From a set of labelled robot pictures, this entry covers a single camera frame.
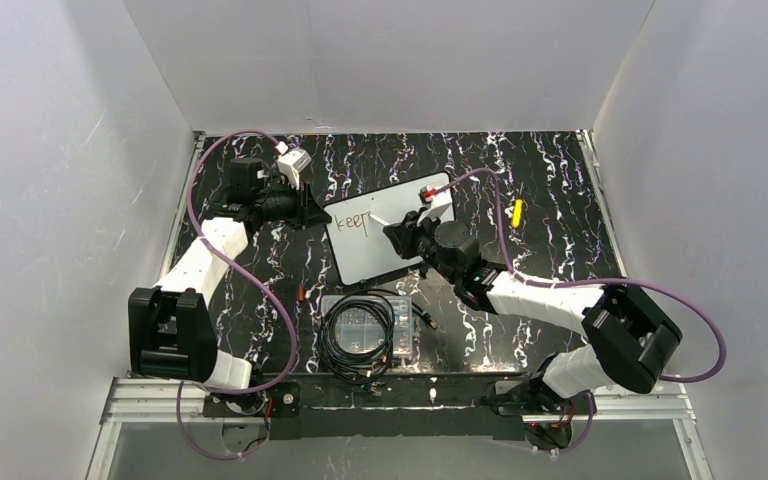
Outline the red whiteboard marker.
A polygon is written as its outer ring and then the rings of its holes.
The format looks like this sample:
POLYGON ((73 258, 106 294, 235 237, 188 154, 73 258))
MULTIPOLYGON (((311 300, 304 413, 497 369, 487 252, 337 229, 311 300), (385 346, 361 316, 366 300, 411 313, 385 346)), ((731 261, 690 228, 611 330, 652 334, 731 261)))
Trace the red whiteboard marker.
POLYGON ((388 226, 392 225, 391 222, 383 219, 382 217, 380 217, 380 216, 378 216, 378 215, 376 215, 376 214, 374 214, 372 212, 368 212, 368 216, 369 216, 369 218, 371 220, 373 220, 374 222, 378 223, 382 227, 388 227, 388 226))

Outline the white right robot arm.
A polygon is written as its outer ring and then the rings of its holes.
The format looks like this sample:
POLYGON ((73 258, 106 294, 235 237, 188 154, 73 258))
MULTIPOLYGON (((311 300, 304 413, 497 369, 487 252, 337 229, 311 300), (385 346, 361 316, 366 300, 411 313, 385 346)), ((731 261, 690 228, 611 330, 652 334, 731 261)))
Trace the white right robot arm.
POLYGON ((465 306, 540 320, 586 340, 546 360, 522 387, 525 399, 560 401, 612 385, 647 394, 682 340, 677 325, 638 286, 547 288, 537 277, 517 278, 482 256, 465 224, 417 212, 382 231, 399 257, 419 258, 465 306))

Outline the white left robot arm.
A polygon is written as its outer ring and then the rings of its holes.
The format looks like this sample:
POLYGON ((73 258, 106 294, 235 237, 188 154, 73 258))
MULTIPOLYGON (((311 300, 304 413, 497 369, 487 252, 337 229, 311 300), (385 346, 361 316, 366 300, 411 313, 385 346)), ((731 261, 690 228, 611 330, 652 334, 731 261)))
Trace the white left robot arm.
POLYGON ((294 148, 276 170, 257 158, 232 160, 226 187, 212 199, 201 232, 153 287, 128 300, 131 369, 158 378, 189 380, 220 391, 247 390, 252 364, 219 349, 208 305, 229 269, 264 224, 296 229, 327 225, 301 172, 310 155, 294 148))

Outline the small white whiteboard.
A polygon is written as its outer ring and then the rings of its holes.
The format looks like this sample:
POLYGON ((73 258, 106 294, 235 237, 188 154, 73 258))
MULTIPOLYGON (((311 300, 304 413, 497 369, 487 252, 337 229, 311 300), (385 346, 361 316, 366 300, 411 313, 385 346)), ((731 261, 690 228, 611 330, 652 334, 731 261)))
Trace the small white whiteboard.
POLYGON ((419 257, 404 260, 396 255, 383 227, 371 220, 368 212, 399 223, 407 212, 422 207, 421 188, 450 181, 450 176, 440 171, 326 205, 324 210, 332 216, 326 230, 340 282, 348 286, 370 281, 419 264, 419 257))

